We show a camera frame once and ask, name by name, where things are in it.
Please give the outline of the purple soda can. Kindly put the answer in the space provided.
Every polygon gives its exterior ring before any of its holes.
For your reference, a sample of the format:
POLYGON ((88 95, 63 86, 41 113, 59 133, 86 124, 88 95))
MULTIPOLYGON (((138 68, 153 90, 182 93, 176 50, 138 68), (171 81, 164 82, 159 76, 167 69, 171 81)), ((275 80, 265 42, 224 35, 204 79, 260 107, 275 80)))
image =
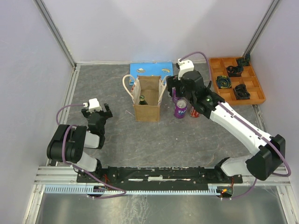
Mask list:
POLYGON ((185 116, 186 110, 187 110, 187 102, 183 99, 180 99, 175 103, 174 116, 177 119, 182 119, 185 116))
POLYGON ((174 102, 174 103, 176 103, 178 100, 180 100, 181 99, 181 97, 178 97, 177 95, 176 95, 176 88, 174 87, 174 88, 172 88, 172 101, 174 102))

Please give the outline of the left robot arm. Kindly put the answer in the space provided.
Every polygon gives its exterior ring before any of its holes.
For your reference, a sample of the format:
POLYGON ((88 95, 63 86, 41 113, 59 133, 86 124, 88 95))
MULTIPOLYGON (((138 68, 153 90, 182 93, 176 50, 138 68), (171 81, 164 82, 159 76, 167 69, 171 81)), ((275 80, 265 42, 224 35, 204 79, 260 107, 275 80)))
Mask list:
POLYGON ((113 117, 109 104, 103 107, 98 101, 90 100, 82 104, 81 113, 88 126, 71 126, 59 124, 48 147, 47 157, 50 160, 74 165, 76 169, 87 171, 87 177, 93 182, 103 178, 100 160, 89 156, 84 148, 102 149, 105 143, 105 124, 113 117))

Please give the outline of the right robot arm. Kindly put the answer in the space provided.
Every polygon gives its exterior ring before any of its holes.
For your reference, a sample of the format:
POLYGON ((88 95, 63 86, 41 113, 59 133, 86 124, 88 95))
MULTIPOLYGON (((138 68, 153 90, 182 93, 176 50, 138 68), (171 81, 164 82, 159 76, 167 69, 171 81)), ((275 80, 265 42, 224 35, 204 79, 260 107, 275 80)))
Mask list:
POLYGON ((198 71, 168 76, 166 83, 169 93, 175 88, 177 96, 185 98, 198 113, 229 131, 250 152, 249 156, 225 159, 214 171, 217 181, 226 182, 234 175, 246 174, 265 181, 277 174, 275 171, 281 164, 286 164, 284 137, 272 136, 240 116, 210 86, 205 86, 198 71))

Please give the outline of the burlap canvas bag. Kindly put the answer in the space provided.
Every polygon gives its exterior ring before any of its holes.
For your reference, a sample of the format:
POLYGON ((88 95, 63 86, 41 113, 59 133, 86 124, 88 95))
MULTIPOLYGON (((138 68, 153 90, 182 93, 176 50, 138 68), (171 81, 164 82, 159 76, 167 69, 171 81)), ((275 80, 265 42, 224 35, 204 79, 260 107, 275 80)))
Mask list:
POLYGON ((166 78, 161 79, 160 76, 138 76, 134 78, 128 74, 122 78, 122 84, 132 98, 136 121, 158 122, 162 97, 167 87, 166 78), (128 77, 134 81, 131 89, 126 87, 125 81, 128 77), (145 96, 148 105, 139 105, 140 95, 145 96))

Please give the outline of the red cola can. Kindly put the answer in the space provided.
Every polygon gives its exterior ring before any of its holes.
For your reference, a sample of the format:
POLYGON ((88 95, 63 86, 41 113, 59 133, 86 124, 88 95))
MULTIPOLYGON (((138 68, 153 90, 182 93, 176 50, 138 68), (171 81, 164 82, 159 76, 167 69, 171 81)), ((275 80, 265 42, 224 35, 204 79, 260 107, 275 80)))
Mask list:
POLYGON ((200 116, 200 113, 197 112, 193 106, 191 106, 191 108, 190 108, 190 110, 189 110, 189 115, 190 115, 192 118, 198 118, 198 117, 200 116))

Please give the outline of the green topped dark can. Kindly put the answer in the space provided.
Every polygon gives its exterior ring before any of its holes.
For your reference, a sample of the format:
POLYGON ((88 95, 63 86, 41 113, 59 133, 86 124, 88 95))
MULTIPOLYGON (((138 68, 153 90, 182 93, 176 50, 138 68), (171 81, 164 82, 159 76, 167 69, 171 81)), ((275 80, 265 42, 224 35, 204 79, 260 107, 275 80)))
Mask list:
POLYGON ((139 97, 139 105, 148 105, 147 101, 145 100, 144 95, 140 95, 139 97))

